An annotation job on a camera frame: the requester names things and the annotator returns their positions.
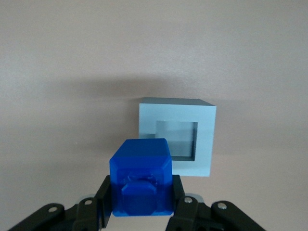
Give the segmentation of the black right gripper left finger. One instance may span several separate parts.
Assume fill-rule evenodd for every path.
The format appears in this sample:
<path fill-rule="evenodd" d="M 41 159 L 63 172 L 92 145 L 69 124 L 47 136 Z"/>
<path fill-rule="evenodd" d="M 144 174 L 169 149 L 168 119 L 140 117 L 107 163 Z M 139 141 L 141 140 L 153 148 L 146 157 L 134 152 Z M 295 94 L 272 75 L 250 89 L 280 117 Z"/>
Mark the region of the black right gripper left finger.
<path fill-rule="evenodd" d="M 50 203 L 10 228 L 11 231 L 100 231 L 112 213 L 110 176 L 106 176 L 94 196 L 82 199 L 69 209 Z"/>

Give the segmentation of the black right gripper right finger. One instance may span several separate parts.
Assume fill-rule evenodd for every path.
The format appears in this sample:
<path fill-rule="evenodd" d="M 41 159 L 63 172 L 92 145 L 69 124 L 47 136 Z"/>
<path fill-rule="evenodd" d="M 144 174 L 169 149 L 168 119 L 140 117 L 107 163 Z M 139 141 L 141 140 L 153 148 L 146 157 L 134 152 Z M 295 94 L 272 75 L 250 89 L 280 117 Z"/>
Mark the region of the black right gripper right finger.
<path fill-rule="evenodd" d="M 264 228 L 229 201 L 208 207 L 186 195 L 179 175 L 173 175 L 174 214 L 167 231 L 263 231 Z"/>

